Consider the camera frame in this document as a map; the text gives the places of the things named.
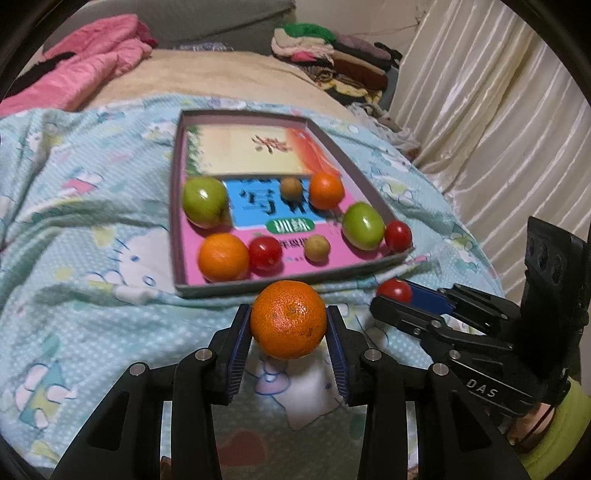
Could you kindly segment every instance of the folded clothes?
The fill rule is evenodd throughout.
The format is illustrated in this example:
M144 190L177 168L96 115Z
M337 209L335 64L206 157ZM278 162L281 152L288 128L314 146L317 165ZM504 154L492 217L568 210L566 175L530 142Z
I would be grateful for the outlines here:
M390 61L392 60L392 56L389 52L384 50L383 48L378 48L373 46L368 41L365 41L361 38L354 37L353 35L341 35L340 33L335 32L336 41L349 47L355 48L356 50L364 51L365 53L371 55L372 57L376 57L380 60Z
M328 61L325 59L315 59L314 61L299 61L297 63L294 63L291 61L290 57L281 57L275 54L273 54L273 57L279 61L282 61L283 63L289 63L290 65L294 65L296 67L333 67L332 61Z
M385 75L386 72L384 70L382 70L379 67L376 67L375 65L372 65L371 63L360 59L359 57L355 57L354 55L350 55L348 53L344 53L342 51L338 51L336 50L333 54L332 54L332 59L333 60L343 60L343 61L348 61L349 63L354 63L356 65L359 65L361 67L364 67L372 72L374 72L377 75Z
M325 59L332 63L331 55L335 52L331 45L314 46L314 47L280 47L275 40L275 37L271 40L271 49L275 55L280 57L291 58L296 53L306 52L317 59Z
M298 63L302 61L315 61L314 57L309 51L299 51L291 56L291 61Z
M367 63L387 72L390 68L392 68L392 64L388 60L381 60L369 53L365 53L362 50L358 50L357 48L350 48L347 45L343 45L340 42L334 42L333 47L335 50L340 51L342 53L347 53L353 57L356 57L360 60L364 60Z
M337 73L329 67L300 67L298 68L304 72L310 80L314 83L329 82L337 76Z
M335 84L337 86L339 86L342 83L343 85L346 85L348 87L352 87L356 90L363 90L363 91L368 90L367 88L365 88L363 83L360 83L357 80L353 80L351 77L347 77L346 75L343 75L341 73L336 73L335 80L339 81L339 83Z
M328 28L313 23L288 23L283 27L290 37L318 37L327 43L336 41L336 35Z
M341 58L335 59L335 70L338 73L342 73L347 77L351 77L353 80L357 80L362 83L369 90L385 90L388 88L388 77L386 74L377 73L372 68L367 68L364 65L344 60Z
M326 42L320 37L290 37L283 28L275 29L275 41L280 47L314 47L322 46Z
M364 88L355 88L347 83L343 83L338 78L329 82L317 83L317 85L344 106L364 100L369 103L377 102L381 96L381 92L368 92Z

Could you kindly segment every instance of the small brown fruit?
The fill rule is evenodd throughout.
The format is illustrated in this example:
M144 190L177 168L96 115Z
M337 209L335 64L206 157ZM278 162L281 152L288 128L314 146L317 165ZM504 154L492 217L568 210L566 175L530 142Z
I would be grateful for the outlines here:
M304 255L313 263L323 263L328 260L330 242L322 235L312 235L304 242Z
M301 194L304 193L304 187L300 179L296 177L285 177L281 180L279 185L281 196L288 202L297 202L301 199Z

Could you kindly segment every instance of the white curtain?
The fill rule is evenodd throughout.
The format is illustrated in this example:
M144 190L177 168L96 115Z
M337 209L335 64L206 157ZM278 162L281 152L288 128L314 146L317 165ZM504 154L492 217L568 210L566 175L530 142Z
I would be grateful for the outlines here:
M527 217L585 239L591 109L554 52L500 0L435 0L405 57L390 113L417 167L493 262L524 282Z

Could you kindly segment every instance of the blue label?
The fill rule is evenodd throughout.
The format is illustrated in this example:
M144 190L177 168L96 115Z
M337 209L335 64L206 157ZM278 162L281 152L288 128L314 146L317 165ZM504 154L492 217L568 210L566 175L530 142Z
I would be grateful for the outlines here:
M237 228L259 227L271 220L305 218L312 222L324 221L310 209L307 201L308 180L302 180L303 198L287 202L281 198L279 180L227 180L224 182L230 198L232 222Z

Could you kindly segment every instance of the bed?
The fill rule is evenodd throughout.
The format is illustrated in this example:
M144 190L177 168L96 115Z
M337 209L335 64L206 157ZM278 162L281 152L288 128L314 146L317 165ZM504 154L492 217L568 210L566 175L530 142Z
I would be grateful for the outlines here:
M182 109L310 117L411 226L415 250L402 265L316 286L347 326L400 362L426 367L430 359L414 339L371 318L379 283L403 275L433 288L462 283L502 294L433 185L299 70L255 53L155 50L80 112L0 119L0 429L39 468L57 463L131 363L177 362L254 299L175 295L168 177ZM254 347L246 370L241 394L214 412L224 478L355 477L365 411L338 396L323 344L289 362ZM411 406L408 418L413 468ZM166 455L170 406L163 425Z

